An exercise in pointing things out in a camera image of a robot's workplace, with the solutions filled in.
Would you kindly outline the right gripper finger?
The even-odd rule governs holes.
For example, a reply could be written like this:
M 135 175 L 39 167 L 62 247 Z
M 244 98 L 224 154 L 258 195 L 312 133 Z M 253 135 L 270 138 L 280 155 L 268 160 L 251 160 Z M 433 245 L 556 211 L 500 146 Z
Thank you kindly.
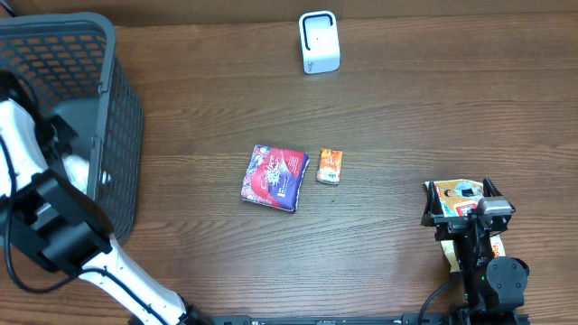
M 427 182 L 425 187 L 427 189 L 427 201 L 422 216 L 422 224 L 433 225 L 435 218 L 442 218 L 444 216 L 442 203 L 440 202 L 440 197 L 433 181 Z
M 484 197 L 498 197 L 501 196 L 501 192 L 496 188 L 489 177 L 485 177 L 483 182 L 483 196 Z

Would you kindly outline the orange yellow snack bag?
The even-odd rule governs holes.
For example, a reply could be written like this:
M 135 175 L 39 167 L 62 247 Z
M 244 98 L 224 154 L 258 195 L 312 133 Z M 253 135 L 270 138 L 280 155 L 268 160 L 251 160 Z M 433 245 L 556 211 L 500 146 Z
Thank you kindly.
M 482 198 L 483 184 L 470 180 L 436 181 L 436 192 L 440 198 L 441 210 L 445 217 L 463 217 L 471 209 L 475 209 Z M 456 257 L 454 242 L 441 242 L 443 253 L 449 262 L 450 272 L 457 273 L 460 266 Z

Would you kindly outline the small orange sachet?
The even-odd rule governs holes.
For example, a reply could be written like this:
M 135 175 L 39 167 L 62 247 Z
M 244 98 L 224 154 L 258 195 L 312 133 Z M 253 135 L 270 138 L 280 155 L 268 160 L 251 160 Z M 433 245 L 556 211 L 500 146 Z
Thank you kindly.
M 316 172 L 316 181 L 330 185 L 340 183 L 343 152 L 330 148 L 322 148 L 319 166 Z

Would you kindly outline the red purple pad packet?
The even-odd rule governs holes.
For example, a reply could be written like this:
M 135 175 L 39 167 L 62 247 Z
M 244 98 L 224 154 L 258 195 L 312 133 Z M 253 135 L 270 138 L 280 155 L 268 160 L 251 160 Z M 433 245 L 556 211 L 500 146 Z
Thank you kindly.
M 310 157 L 306 152 L 256 144 L 243 179 L 243 201 L 295 212 Z

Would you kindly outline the white tube with gold cap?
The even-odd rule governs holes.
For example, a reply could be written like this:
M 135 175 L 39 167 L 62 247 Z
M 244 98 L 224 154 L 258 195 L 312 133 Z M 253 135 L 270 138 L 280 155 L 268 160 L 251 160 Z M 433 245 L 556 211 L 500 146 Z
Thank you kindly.
M 70 154 L 64 157 L 62 162 L 70 183 L 83 194 L 87 194 L 89 188 L 89 161 L 76 154 Z

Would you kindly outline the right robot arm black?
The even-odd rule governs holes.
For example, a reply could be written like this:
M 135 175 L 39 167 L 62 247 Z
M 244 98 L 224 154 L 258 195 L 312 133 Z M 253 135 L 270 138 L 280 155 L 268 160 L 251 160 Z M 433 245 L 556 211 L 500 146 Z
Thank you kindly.
M 451 309 L 443 324 L 520 324 L 529 267 L 496 248 L 515 207 L 490 179 L 429 181 L 421 224 L 435 228 L 452 265 L 452 279 L 462 280 L 467 304 Z

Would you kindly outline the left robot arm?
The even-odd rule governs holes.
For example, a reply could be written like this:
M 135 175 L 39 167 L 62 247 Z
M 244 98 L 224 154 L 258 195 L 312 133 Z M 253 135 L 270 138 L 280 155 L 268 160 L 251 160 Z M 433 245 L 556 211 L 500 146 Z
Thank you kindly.
M 100 206 L 50 168 L 74 138 L 61 135 L 10 71 L 1 73 L 1 233 L 6 270 L 22 291 L 51 293 L 81 279 L 132 312 L 134 324 L 208 324 L 177 292 L 155 281 L 118 244 Z M 63 280 L 32 287 L 18 276 L 17 248 Z

